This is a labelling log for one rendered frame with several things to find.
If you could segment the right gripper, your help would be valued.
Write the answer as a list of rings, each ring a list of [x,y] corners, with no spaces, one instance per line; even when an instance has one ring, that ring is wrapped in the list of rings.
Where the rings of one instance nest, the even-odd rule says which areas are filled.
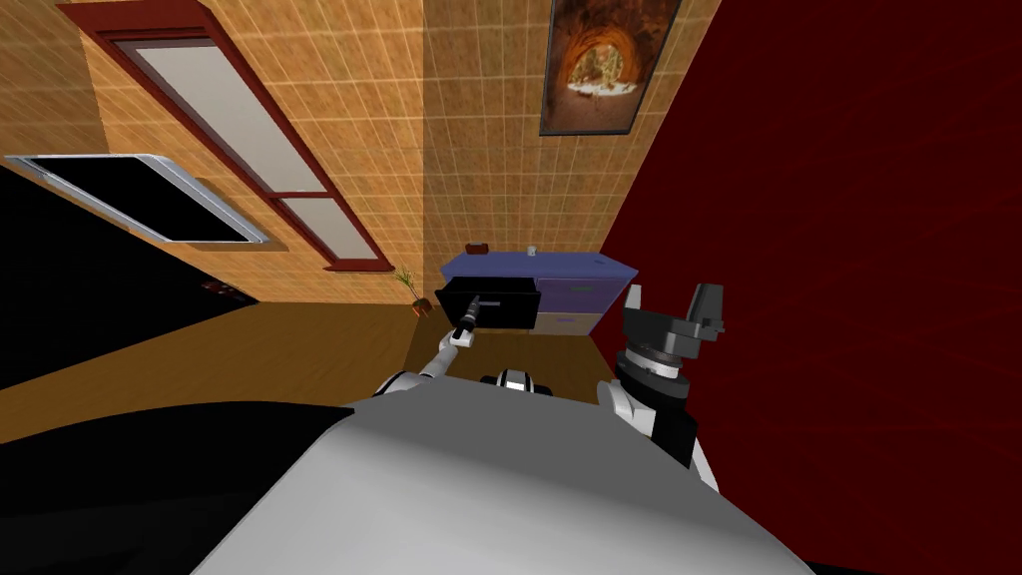
[[[623,333],[631,344],[677,358],[696,358],[702,341],[716,341],[725,331],[724,287],[698,284],[687,318],[642,310],[642,287],[629,285],[623,304]]]

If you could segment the black drawer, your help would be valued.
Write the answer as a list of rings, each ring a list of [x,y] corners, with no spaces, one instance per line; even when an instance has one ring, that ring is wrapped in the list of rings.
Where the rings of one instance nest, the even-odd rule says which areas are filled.
[[[475,325],[491,329],[533,329],[541,300],[535,279],[518,277],[455,277],[435,296],[452,326],[478,296]]]

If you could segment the small potted plant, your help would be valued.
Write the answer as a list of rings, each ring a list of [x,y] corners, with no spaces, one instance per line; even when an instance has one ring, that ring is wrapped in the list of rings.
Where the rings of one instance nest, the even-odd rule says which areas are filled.
[[[432,312],[432,304],[427,297],[419,293],[412,271],[409,268],[394,268],[392,275],[399,283],[409,290],[413,297],[411,306],[415,315],[418,317],[429,316]]]

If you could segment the blue cabinet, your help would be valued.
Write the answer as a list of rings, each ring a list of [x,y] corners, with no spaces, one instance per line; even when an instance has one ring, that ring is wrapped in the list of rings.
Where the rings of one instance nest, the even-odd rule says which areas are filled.
[[[531,278],[541,293],[531,334],[587,335],[628,287],[637,271],[599,253],[464,252],[442,265],[445,285],[455,277]]]

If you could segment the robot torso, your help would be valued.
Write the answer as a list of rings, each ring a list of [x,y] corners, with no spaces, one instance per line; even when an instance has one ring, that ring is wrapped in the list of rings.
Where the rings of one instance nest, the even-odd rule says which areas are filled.
[[[451,377],[356,402],[193,575],[812,575],[607,408]]]

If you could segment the red framed window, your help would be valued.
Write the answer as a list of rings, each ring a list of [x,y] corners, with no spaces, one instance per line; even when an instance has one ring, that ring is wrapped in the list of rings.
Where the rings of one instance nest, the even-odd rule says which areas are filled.
[[[200,0],[59,10],[154,96],[337,273],[394,267]]]

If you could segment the silver framed black screen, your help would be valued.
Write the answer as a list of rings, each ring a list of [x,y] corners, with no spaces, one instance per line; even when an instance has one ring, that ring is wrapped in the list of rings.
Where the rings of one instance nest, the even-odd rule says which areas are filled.
[[[167,157],[86,154],[8,155],[5,159],[157,242],[269,242],[254,224]]]

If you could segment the dark framed wall picture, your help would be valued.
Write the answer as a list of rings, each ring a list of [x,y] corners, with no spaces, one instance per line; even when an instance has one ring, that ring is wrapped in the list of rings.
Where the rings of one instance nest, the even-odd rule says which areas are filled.
[[[539,134],[628,135],[686,0],[552,0]]]

